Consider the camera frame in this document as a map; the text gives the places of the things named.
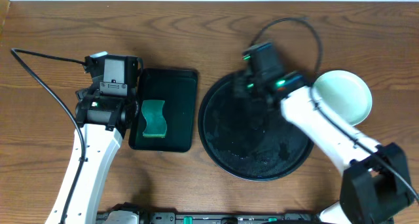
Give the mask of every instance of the cable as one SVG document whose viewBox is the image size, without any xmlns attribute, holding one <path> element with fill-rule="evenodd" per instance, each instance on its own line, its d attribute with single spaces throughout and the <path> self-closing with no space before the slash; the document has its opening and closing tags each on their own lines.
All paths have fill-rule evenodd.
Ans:
<svg viewBox="0 0 419 224">
<path fill-rule="evenodd" d="M 10 50 L 10 52 L 12 53 L 13 57 L 19 62 L 19 64 L 49 93 L 51 94 L 51 96 L 59 103 L 59 105 L 64 109 L 65 113 L 67 113 L 68 117 L 70 118 L 71 122 L 74 124 L 74 127 L 76 128 L 76 131 L 80 137 L 80 143 L 81 143 L 81 158 L 80 158 L 80 163 L 79 163 L 79 167 L 77 168 L 73 183 L 71 184 L 70 187 L 70 191 L 68 193 L 67 196 L 67 200 L 65 201 L 64 204 L 64 208 L 63 208 L 63 213 L 61 216 L 61 224 L 65 223 L 65 218 L 67 217 L 67 211 L 68 211 L 68 207 L 70 205 L 70 201 L 71 201 L 71 197 L 73 196 L 77 181 L 79 180 L 79 176 L 81 173 L 81 169 L 83 167 L 83 163 L 86 160 L 86 146 L 84 144 L 84 138 L 83 135 L 81 133 L 81 130 L 79 128 L 79 126 L 76 123 L 76 120 L 73 116 L 73 114 L 71 114 L 70 110 L 67 108 L 67 106 L 64 104 L 64 102 L 51 90 L 51 88 L 48 87 L 48 85 L 46 83 L 44 83 L 30 68 L 27 64 L 25 64 L 25 62 L 19 57 L 19 55 L 17 54 L 17 52 L 20 53 L 24 53 L 24 54 L 30 54 L 30 55 L 34 55 L 34 56 L 39 56 L 39 57 L 43 57 L 43 58 L 49 58 L 52 60 L 61 60 L 61 61 L 66 61 L 66 62 L 73 62 L 73 63 L 78 63 L 78 64 L 82 64 L 85 65 L 84 62 L 82 61 L 78 61 L 78 60 L 72 60 L 72 59 L 67 59 L 67 58 L 60 58 L 60 57 L 55 57 L 55 56 L 49 56 L 46 54 L 39 54 L 36 52 L 32 52 L 32 51 L 27 51 L 27 50 L 21 50 L 21 49 L 17 49 L 17 48 L 12 48 Z"/>
<path fill-rule="evenodd" d="M 250 46 L 253 46 L 257 40 L 262 36 L 262 34 L 270 27 L 273 26 L 275 24 L 279 24 L 280 22 L 284 22 L 284 21 L 295 21 L 298 22 L 300 24 L 303 24 L 304 26 L 306 26 L 310 32 L 313 34 L 314 39 L 316 40 L 317 46 L 318 46 L 318 57 L 316 60 L 316 64 L 314 66 L 314 73 L 316 75 L 316 78 L 319 75 L 319 71 L 320 71 L 320 66 L 321 66 L 321 60 L 323 58 L 323 44 L 321 42 L 320 36 L 317 33 L 317 31 L 314 29 L 314 27 L 309 24 L 306 21 L 306 18 L 282 18 L 279 20 L 275 20 L 272 21 L 271 23 L 269 23 L 268 25 L 266 25 L 264 28 L 262 28 L 258 34 L 255 36 L 255 38 L 252 40 L 252 42 L 250 43 Z M 385 169 L 389 170 L 395 177 L 397 177 L 402 183 L 403 185 L 406 186 L 406 188 L 412 193 L 413 197 L 416 199 L 417 203 L 419 204 L 419 195 L 418 193 L 414 190 L 413 186 L 411 184 L 409 184 L 405 178 L 403 178 L 403 176 L 401 176 L 391 165 L 389 165 L 386 161 L 384 161 L 381 157 L 379 157 L 377 154 L 375 154 L 373 151 L 371 151 L 368 147 L 366 147 L 365 145 L 363 145 L 361 142 L 359 142 L 356 138 L 352 137 L 349 133 L 347 133 L 345 130 L 343 130 L 339 125 L 337 125 L 335 122 L 333 122 L 332 119 L 330 119 L 319 107 L 319 103 L 314 99 L 314 87 L 310 87 L 310 91 L 309 91 L 309 95 L 310 95 L 310 99 L 314 104 L 314 107 L 319 111 L 319 113 L 327 120 L 330 122 L 330 124 L 332 124 L 336 129 L 338 129 L 340 132 L 342 132 L 342 134 L 344 134 L 346 137 L 348 137 L 350 140 L 352 140 L 354 142 L 354 144 L 358 145 L 360 148 L 362 148 L 365 152 L 367 152 L 368 154 L 370 154 L 380 165 L 382 165 L 383 167 L 385 167 Z"/>
</svg>

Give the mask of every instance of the green led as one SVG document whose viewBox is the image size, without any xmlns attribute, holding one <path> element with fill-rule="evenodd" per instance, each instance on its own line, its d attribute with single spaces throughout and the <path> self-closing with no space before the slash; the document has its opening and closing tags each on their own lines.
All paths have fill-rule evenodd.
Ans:
<svg viewBox="0 0 419 224">
<path fill-rule="evenodd" d="M 276 83 L 276 86 L 280 87 L 285 83 L 285 80 L 280 80 Z"/>
</svg>

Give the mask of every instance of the black tray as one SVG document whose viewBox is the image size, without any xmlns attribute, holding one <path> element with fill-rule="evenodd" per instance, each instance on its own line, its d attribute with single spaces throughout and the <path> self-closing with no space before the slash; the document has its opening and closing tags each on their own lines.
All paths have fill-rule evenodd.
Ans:
<svg viewBox="0 0 419 224">
<path fill-rule="evenodd" d="M 197 83 L 198 75 L 192 70 L 145 69 L 138 82 L 140 111 L 132 123 L 130 147 L 150 151 L 188 151 L 192 145 Z M 141 107 L 144 100 L 165 101 L 166 137 L 143 137 L 146 121 Z"/>
</svg>

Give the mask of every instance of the white bowl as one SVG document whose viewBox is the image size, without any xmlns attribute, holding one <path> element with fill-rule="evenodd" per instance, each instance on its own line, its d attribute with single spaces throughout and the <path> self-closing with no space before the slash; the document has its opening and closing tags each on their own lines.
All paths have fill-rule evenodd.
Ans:
<svg viewBox="0 0 419 224">
<path fill-rule="evenodd" d="M 315 81 L 314 87 L 324 102 L 352 126 L 364 121 L 371 112 L 371 91 L 353 73 L 343 70 L 326 72 Z"/>
</svg>

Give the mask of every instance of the wooden table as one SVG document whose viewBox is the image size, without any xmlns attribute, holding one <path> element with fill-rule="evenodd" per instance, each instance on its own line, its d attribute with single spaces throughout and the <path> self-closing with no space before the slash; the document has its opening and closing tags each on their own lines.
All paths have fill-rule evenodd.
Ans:
<svg viewBox="0 0 419 224">
<path fill-rule="evenodd" d="M 307 16 L 320 32 L 322 71 L 347 69 L 367 82 L 373 110 L 358 128 L 384 145 L 397 142 L 419 188 L 418 3 L 12 2 L 0 46 L 0 223 L 46 220 L 68 165 L 74 131 L 10 48 L 80 60 L 106 50 L 141 56 L 146 67 L 195 68 L 198 109 L 213 83 L 244 67 L 241 51 L 256 32 L 288 16 Z M 317 50 L 304 27 L 280 24 L 264 38 L 275 40 L 290 69 L 313 68 Z M 24 60 L 70 109 L 77 102 L 74 92 L 91 83 L 77 64 L 31 56 Z M 125 139 L 109 171 L 100 210 L 133 202 L 179 212 L 319 212 L 339 192 L 340 176 L 318 148 L 285 178 L 244 181 L 212 162 L 196 127 L 187 153 L 133 151 Z M 418 222 L 417 205 L 395 220 Z"/>
</svg>

